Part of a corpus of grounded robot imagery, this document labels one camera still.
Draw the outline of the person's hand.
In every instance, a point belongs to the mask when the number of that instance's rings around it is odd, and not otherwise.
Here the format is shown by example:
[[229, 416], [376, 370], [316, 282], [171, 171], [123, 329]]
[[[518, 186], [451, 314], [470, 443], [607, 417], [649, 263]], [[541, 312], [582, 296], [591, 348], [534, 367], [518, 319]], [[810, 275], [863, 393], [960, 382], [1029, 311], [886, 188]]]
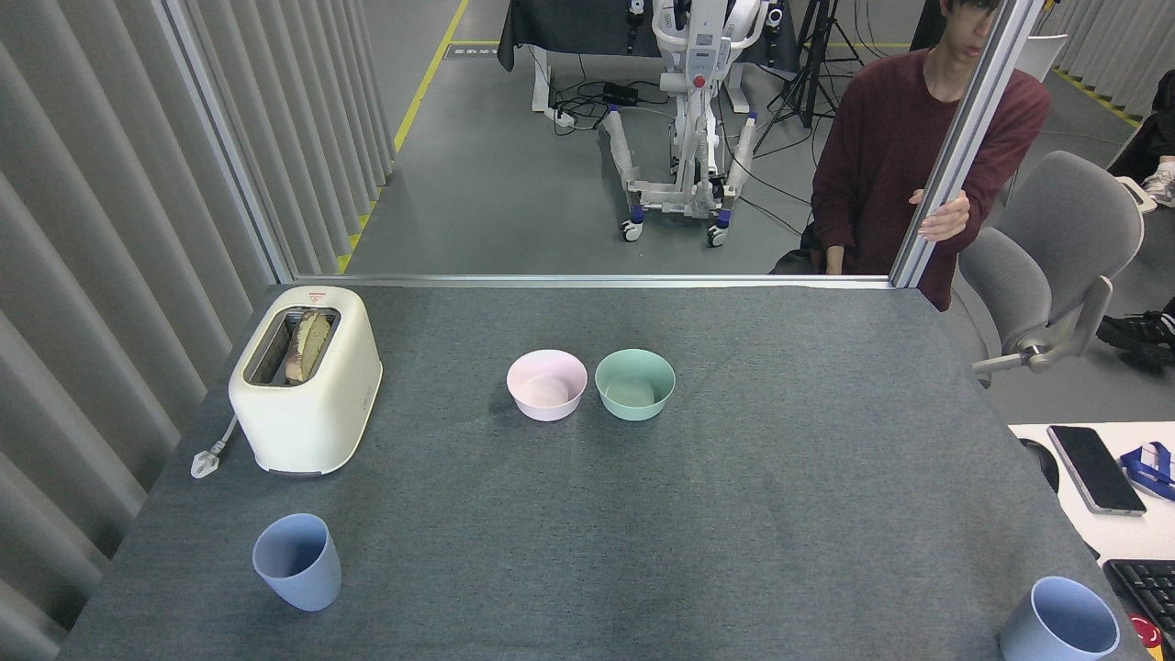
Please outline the person's hand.
[[940, 205], [935, 213], [927, 215], [919, 223], [916, 234], [929, 242], [939, 242], [956, 237], [967, 225], [971, 204], [967, 193], [956, 193], [951, 201]]

